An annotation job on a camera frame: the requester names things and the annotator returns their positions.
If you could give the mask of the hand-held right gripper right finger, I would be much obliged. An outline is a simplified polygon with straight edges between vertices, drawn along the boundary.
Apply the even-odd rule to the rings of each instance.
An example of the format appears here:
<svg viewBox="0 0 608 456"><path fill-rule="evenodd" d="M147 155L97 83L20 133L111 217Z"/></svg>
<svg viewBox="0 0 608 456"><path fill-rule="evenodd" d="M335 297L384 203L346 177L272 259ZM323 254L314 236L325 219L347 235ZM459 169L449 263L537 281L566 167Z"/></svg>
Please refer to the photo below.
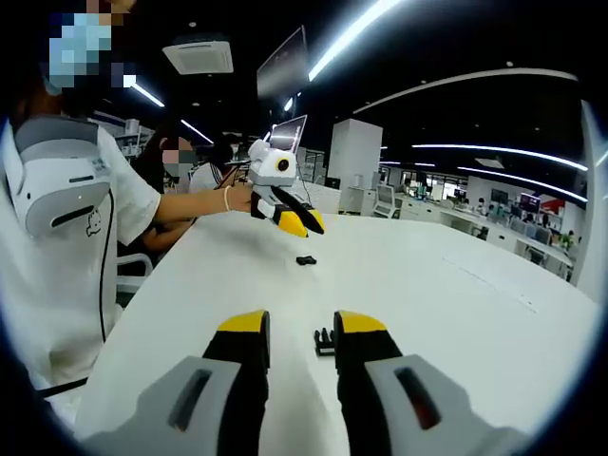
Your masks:
<svg viewBox="0 0 608 456"><path fill-rule="evenodd" d="M403 355L379 320L333 317L337 397L353 455L522 455L528 438L476 414L464 388Z"/></svg>

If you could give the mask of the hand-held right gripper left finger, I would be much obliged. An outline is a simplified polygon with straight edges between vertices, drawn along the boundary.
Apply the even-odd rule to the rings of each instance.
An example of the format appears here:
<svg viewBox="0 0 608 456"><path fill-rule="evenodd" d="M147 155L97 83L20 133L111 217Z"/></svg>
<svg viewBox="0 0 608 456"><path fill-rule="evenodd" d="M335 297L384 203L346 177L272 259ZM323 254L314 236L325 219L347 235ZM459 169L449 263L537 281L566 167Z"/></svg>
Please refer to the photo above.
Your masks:
<svg viewBox="0 0 608 456"><path fill-rule="evenodd" d="M203 356L145 389L134 415L84 438L89 455L256 455L269 398L270 315L225 320Z"/></svg>

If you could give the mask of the person's left hand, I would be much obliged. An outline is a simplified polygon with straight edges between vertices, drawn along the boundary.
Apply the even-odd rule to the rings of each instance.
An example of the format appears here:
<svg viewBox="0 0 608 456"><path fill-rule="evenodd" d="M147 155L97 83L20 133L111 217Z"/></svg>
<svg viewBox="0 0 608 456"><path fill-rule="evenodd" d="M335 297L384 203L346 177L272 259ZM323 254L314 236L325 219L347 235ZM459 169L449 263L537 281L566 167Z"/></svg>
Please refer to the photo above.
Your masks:
<svg viewBox="0 0 608 456"><path fill-rule="evenodd" d="M253 187L249 184L232 186L227 192L229 207L234 211L250 213L252 207Z"/></svg>

